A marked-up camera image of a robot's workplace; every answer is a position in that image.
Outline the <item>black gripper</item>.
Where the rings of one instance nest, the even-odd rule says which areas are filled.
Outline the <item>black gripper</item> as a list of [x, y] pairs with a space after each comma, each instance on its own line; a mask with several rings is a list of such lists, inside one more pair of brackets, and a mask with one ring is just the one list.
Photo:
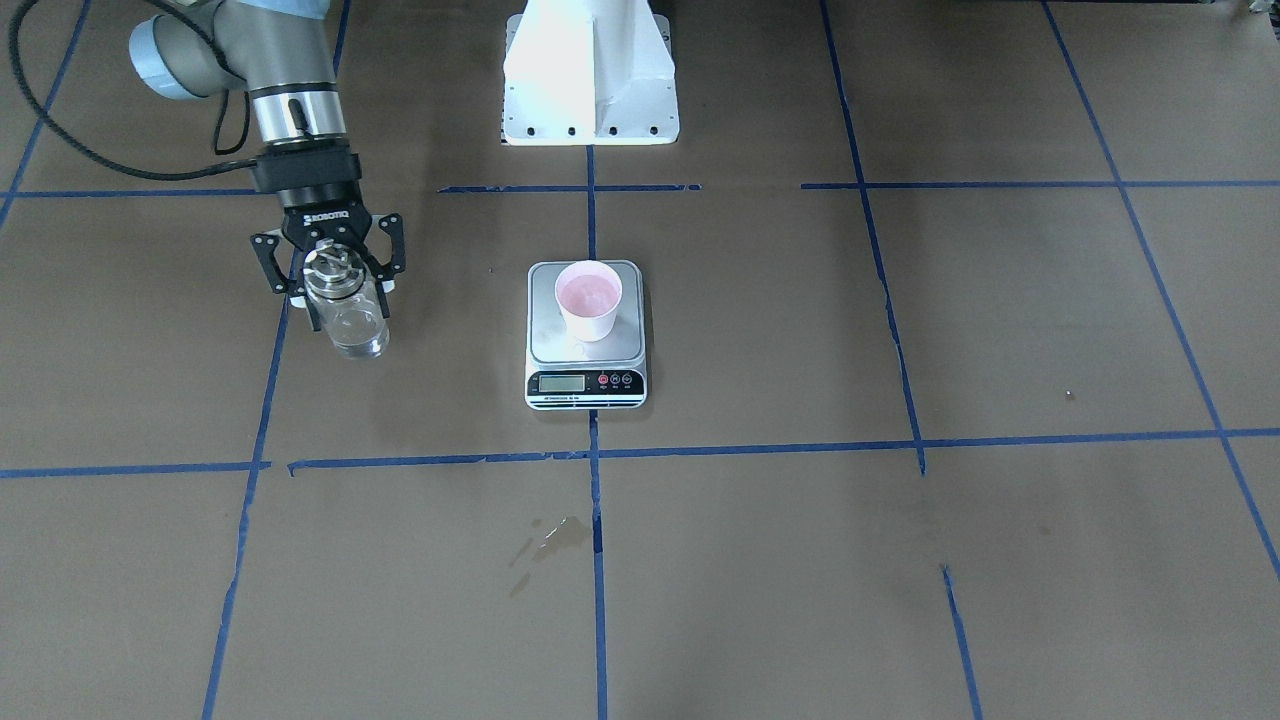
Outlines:
[[[251, 236], [250, 246], [273, 293], [303, 309], [319, 332], [319, 314], [307, 296], [294, 255], [307, 252], [320, 237], [351, 246], [366, 260], [381, 316], [390, 318], [389, 293], [407, 268], [404, 219], [398, 213], [374, 214], [364, 205], [358, 156], [347, 140], [310, 140], [268, 146], [255, 158], [253, 186], [274, 193], [284, 211], [280, 231]], [[385, 241], [384, 258], [372, 246]]]

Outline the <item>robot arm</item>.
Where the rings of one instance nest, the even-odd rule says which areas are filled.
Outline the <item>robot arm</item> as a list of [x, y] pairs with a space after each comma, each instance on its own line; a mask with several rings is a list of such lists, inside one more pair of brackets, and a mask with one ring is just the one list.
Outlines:
[[134, 27], [134, 72], [175, 100], [243, 91], [262, 150], [253, 187], [283, 218], [251, 243], [273, 292], [343, 348], [389, 334], [388, 292], [404, 269], [403, 222], [360, 188], [325, 36], [326, 1], [195, 1]]

